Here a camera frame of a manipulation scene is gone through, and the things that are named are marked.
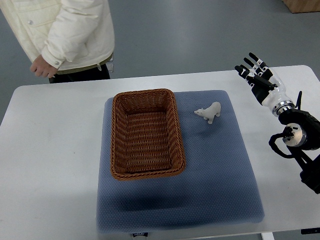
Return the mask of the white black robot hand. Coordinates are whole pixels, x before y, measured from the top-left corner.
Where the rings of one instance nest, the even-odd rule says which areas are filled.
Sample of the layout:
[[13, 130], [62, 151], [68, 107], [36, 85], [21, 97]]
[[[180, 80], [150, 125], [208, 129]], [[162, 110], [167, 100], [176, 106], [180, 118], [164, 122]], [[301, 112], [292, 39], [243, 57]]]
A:
[[248, 55], [251, 59], [243, 59], [248, 66], [236, 65], [234, 69], [246, 80], [259, 104], [267, 107], [276, 117], [293, 109], [295, 104], [287, 96], [286, 87], [280, 77], [255, 54], [250, 52]]

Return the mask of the bystander bare hand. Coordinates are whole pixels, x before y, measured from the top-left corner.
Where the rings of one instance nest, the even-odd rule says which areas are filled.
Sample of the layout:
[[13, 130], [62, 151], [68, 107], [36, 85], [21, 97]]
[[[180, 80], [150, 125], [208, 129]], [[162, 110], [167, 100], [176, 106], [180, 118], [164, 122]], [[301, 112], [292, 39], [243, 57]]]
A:
[[36, 77], [52, 78], [58, 72], [58, 69], [46, 62], [42, 55], [39, 55], [32, 62], [30, 71], [34, 73]]

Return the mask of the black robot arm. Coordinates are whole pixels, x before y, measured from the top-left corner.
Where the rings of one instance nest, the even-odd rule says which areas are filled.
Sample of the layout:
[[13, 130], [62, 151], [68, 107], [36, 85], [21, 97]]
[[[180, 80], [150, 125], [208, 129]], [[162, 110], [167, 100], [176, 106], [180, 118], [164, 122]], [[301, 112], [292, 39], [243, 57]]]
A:
[[301, 110], [302, 94], [300, 91], [296, 104], [286, 100], [273, 107], [272, 113], [285, 128], [272, 135], [268, 144], [281, 157], [295, 159], [302, 169], [301, 182], [319, 194], [320, 157], [311, 159], [305, 151], [320, 148], [320, 122], [309, 112]]

